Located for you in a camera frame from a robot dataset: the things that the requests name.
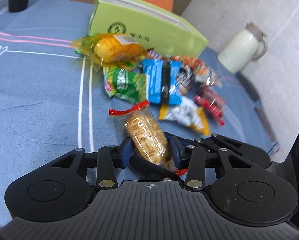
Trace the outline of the red-sealed cracker packet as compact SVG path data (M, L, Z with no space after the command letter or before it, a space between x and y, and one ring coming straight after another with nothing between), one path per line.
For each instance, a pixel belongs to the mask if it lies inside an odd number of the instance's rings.
M148 100L125 111L109 109L108 113L124 124L139 157L176 175L187 173L187 169L176 168L168 141L149 109Z

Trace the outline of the yellow white snack bag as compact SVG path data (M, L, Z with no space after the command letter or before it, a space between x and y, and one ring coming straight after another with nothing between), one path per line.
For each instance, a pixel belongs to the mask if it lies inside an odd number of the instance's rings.
M204 136L211 134L203 107L186 96L181 97L179 105L161 105L158 120L176 122Z

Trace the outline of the red peanut snack bag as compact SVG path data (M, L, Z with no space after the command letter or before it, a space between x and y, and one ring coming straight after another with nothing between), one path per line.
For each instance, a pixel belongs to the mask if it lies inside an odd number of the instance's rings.
M223 120L223 107L225 100L217 95L209 87L203 87L201 91L194 97L194 102L205 109L210 116L216 120L216 122L223 126L225 121Z

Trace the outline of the green snack packet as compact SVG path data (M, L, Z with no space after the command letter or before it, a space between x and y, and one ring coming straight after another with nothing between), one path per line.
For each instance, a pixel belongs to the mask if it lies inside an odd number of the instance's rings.
M148 99L148 76L117 66L103 68L107 95L137 104Z

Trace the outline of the blue wafer snack packet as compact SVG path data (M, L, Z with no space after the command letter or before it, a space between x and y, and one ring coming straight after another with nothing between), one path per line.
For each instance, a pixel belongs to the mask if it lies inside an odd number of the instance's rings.
M177 75L182 63L161 59L144 59L143 73L147 75L147 99L155 105L179 105L182 102Z

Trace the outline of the orange bread clear packet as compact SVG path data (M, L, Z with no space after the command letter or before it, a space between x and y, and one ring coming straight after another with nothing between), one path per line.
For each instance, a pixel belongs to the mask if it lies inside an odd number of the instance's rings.
M133 69L147 55L147 50L127 34L89 35L72 41L70 46L88 57L96 72L117 64Z

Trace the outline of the brown-label clear biscuit bag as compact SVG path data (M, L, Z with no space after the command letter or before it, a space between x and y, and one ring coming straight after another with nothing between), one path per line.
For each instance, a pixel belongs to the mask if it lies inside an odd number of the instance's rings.
M181 68L177 74L177 84L180 94L186 95L192 83L196 83L199 87L218 86L222 87L221 79L211 66L197 57L189 56L172 56L172 61L180 61Z

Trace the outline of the red-cased smartphone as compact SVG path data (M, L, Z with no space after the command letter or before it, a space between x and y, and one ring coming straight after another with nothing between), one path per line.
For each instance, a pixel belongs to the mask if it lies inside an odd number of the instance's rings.
M273 129L271 127L270 122L267 119L267 116L265 115L264 111L262 108L255 106L254 107L255 113L257 114L264 130L266 131L268 138L272 141L272 142L277 142L276 136L273 132Z

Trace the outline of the blue plaid tablecloth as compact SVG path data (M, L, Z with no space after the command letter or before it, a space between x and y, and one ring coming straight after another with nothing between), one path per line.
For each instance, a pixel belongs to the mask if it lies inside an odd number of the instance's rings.
M108 98L102 72L70 46L86 35L92 10L67 0L0 9L0 226L11 221L11 182L74 148L95 152L126 135L108 110L129 103Z

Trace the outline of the cream thermos jug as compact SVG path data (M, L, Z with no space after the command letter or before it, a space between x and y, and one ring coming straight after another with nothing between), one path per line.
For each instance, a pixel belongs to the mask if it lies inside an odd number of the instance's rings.
M218 53L218 62L236 74L251 61L257 61L265 55L268 49L266 36L256 24L247 23Z

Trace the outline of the green cardboard box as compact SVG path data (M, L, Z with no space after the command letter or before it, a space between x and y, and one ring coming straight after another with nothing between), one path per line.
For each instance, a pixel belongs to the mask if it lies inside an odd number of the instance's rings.
M95 0L88 34L128 34L162 55L198 57L208 39L184 18L142 0Z

